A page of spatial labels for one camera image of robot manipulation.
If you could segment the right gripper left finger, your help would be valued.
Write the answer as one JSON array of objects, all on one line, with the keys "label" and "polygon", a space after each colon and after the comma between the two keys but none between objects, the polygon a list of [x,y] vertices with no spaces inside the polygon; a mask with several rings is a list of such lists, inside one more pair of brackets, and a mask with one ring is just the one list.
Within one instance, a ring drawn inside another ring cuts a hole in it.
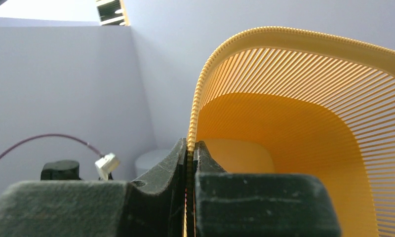
[{"label": "right gripper left finger", "polygon": [[135,180],[23,181],[0,197],[0,237],[180,237],[187,143]]}]

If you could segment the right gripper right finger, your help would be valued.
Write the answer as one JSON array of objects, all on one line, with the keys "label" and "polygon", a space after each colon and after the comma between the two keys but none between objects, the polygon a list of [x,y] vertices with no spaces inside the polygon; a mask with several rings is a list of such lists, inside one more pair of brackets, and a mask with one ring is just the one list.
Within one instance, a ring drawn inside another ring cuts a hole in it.
[{"label": "right gripper right finger", "polygon": [[339,237],[326,187],[308,174],[228,173],[194,150],[197,237]]}]

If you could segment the light grey plastic bucket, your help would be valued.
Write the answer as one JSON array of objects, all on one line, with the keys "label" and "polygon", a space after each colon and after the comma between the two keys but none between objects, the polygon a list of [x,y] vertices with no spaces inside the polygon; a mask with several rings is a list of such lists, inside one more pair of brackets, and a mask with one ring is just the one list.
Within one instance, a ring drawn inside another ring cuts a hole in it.
[{"label": "light grey plastic bucket", "polygon": [[140,177],[170,154],[169,149],[157,149],[140,155],[135,161],[136,177]]}]

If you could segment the yellow mesh waste basket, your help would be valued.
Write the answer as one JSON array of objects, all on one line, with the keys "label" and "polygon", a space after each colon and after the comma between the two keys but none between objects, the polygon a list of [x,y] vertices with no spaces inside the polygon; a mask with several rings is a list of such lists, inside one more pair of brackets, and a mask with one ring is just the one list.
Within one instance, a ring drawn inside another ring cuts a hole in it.
[{"label": "yellow mesh waste basket", "polygon": [[187,135],[228,173],[308,174],[326,187],[341,237],[395,237],[395,51],[288,27],[240,32],[207,59]]}]

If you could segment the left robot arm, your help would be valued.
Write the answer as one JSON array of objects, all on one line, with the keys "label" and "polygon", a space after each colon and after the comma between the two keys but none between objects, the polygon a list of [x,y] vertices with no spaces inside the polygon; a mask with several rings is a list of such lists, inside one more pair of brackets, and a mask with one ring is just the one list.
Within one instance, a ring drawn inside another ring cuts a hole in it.
[{"label": "left robot arm", "polygon": [[42,168],[40,180],[82,180],[79,176],[79,162],[75,160],[48,162]]}]

